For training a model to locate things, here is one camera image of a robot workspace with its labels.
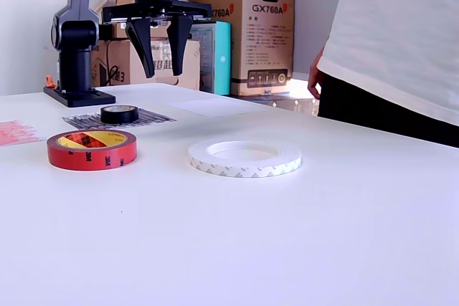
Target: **white tape roll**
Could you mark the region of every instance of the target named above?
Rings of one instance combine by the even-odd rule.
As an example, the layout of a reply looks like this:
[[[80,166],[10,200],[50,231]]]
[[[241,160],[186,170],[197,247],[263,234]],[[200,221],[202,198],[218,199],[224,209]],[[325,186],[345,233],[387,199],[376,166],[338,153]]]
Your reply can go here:
[[[277,141],[209,140],[189,149],[190,164],[212,175],[264,178],[297,170],[301,151]]]

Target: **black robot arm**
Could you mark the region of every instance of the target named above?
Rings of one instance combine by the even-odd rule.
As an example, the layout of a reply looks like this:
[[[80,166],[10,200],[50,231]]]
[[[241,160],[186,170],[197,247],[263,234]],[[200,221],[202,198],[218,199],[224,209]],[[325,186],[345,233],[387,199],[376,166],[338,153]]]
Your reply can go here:
[[[174,75],[183,72],[186,41],[195,20],[212,17],[212,7],[179,0],[136,0],[134,4],[106,7],[103,23],[126,22],[126,34],[141,58],[147,78],[154,76],[151,54],[150,25],[157,21],[169,21],[169,42]]]
[[[136,0],[134,4],[103,9],[103,23],[125,22],[126,33],[136,48],[147,77],[154,76],[150,26],[169,21],[174,75],[183,70],[183,59],[189,31],[195,20],[209,19],[212,8],[179,0]],[[60,52],[60,80],[54,89],[44,91],[68,107],[103,105],[115,98],[91,87],[90,53],[99,39],[98,16],[90,9],[90,0],[68,0],[57,12],[52,27],[52,43]]]

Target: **pink paper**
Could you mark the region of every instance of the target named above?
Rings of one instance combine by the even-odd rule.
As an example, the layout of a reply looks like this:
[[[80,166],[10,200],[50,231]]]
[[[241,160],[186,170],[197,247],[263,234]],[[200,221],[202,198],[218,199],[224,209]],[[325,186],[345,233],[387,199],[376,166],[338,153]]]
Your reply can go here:
[[[20,120],[0,122],[0,146],[21,145],[43,141],[38,132]]]

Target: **hand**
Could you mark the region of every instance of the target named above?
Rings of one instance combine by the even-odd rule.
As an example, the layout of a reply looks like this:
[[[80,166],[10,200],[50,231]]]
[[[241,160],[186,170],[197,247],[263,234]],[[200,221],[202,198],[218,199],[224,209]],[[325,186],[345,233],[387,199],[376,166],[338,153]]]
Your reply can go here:
[[[323,73],[318,70],[317,65],[318,62],[321,60],[323,55],[323,49],[320,53],[318,53],[317,58],[314,60],[313,64],[311,65],[311,71],[309,72],[309,81],[308,81],[308,90],[317,100],[321,99],[321,94],[317,90],[316,86],[319,84],[322,86],[322,76]]]

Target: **white shirt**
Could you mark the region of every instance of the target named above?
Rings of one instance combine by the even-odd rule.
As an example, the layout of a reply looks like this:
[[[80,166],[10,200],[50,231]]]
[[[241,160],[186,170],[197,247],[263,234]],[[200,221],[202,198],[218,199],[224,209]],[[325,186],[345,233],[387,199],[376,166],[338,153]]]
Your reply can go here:
[[[459,0],[340,0],[318,68],[459,125]]]

